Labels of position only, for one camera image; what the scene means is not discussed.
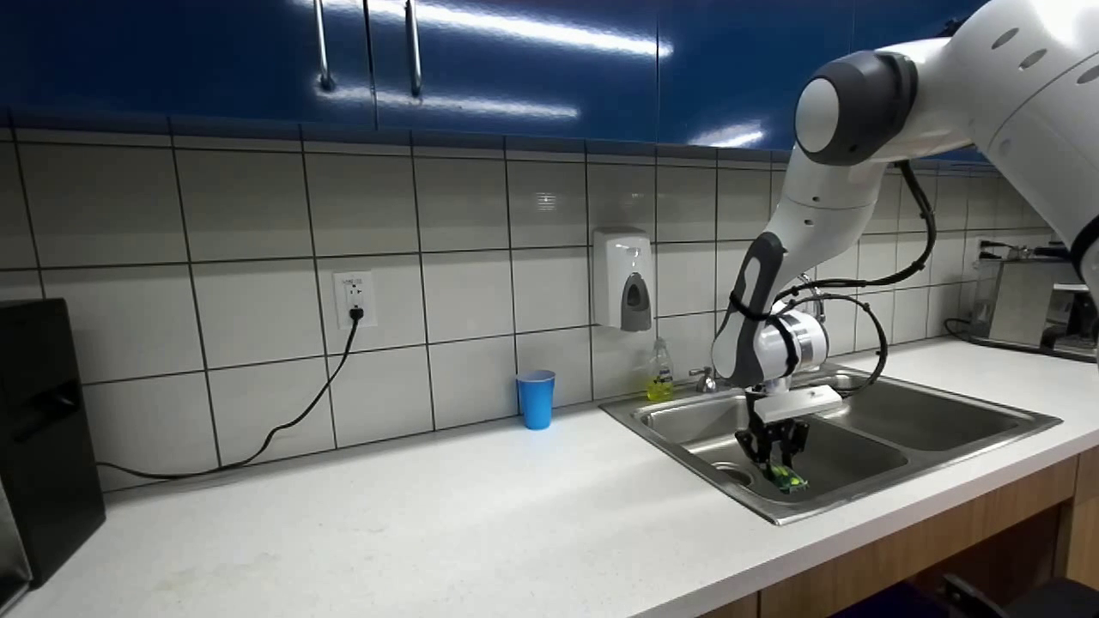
blue cabinet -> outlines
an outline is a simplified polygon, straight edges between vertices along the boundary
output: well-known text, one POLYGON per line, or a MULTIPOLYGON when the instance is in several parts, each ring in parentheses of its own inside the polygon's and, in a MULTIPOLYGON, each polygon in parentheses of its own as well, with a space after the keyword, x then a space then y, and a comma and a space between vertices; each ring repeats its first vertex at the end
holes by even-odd
POLYGON ((657 12, 657 0, 371 0, 376 131, 657 140, 657 12))
POLYGON ((660 138, 671 144, 792 147, 803 83, 830 59, 938 35, 978 0, 687 0, 663 11, 660 138))
POLYGON ((336 89, 317 84, 311 0, 5 0, 0 108, 106 125, 366 132, 361 3, 326 11, 336 89))
POLYGON ((179 131, 363 138, 374 131, 363 3, 324 3, 334 84, 324 89, 311 0, 179 0, 163 59, 179 131))
POLYGON ((0 108, 161 125, 171 11, 148 0, 4 0, 0 108))

stainless steel sink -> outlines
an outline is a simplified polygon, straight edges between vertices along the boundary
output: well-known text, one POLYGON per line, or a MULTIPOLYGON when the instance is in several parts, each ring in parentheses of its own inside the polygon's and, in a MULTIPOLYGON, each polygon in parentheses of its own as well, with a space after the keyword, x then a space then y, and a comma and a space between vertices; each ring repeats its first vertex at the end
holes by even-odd
POLYGON ((737 445, 733 427, 746 422, 746 406, 730 390, 611 406, 606 411, 776 525, 1056 426, 1049 414, 880 382, 848 394, 839 411, 803 419, 810 439, 792 468, 808 487, 784 495, 737 445))

cabinet handle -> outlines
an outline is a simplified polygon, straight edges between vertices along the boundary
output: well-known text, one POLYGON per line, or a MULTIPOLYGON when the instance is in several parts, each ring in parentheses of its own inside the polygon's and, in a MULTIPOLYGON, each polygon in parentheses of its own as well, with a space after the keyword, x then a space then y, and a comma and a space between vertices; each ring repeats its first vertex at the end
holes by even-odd
POLYGON ((405 0, 410 46, 411 46, 411 97, 421 99, 421 53, 418 53, 418 21, 415 0, 405 0))
POLYGON ((317 59, 320 59, 317 84, 324 93, 334 93, 336 89, 336 76, 329 69, 329 35, 324 28, 324 0, 311 0, 311 28, 317 28, 317 59))

electrical outlet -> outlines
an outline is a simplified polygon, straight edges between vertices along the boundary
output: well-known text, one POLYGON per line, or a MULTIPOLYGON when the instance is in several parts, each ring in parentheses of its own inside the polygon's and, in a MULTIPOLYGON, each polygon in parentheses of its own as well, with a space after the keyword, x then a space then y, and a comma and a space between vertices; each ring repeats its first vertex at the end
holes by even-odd
POLYGON ((371 271, 336 275, 336 313, 343 334, 350 330, 350 308, 363 308, 361 327, 376 327, 376 287, 371 271))

black cable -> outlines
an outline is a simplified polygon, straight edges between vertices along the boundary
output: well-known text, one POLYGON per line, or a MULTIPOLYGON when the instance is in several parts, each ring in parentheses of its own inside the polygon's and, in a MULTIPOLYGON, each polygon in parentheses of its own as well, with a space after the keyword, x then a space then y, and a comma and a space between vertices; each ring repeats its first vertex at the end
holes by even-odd
POLYGON ((355 347, 361 319, 363 319, 363 308, 350 308, 350 334, 347 334, 347 344, 343 344, 336 370, 324 382, 324 386, 311 394, 311 402, 295 419, 273 426, 250 456, 224 463, 224 468, 194 471, 194 474, 152 474, 152 471, 119 468, 112 458, 96 458, 96 468, 119 471, 119 474, 145 478, 145 480, 189 480, 189 478, 227 474, 227 471, 241 471, 241 468, 253 463, 262 454, 268 454, 268 445, 273 443, 278 431, 305 422, 311 414, 311 409, 320 406, 320 399, 334 386, 336 373, 343 370, 343 365, 350 357, 350 347, 355 347))
POLYGON ((816 281, 803 281, 803 286, 792 286, 785 290, 776 296, 779 298, 792 298, 801 296, 803 287, 880 287, 880 286, 897 286, 917 271, 925 271, 929 250, 935 250, 935 239, 938 239, 938 227, 935 227, 935 207, 913 171, 909 160, 897 160, 901 173, 904 173, 904 184, 913 193, 917 207, 921 207, 921 220, 925 220, 925 250, 901 271, 886 275, 886 276, 816 276, 816 281))
POLYGON ((864 385, 877 385, 883 378, 883 370, 886 370, 886 359, 889 359, 889 340, 886 340, 883 319, 869 308, 869 302, 862 302, 855 296, 810 296, 810 298, 816 298, 816 302, 848 302, 848 306, 858 306, 869 316, 869 322, 872 322, 872 330, 880 335, 880 347, 877 347, 880 359, 869 370, 864 385))

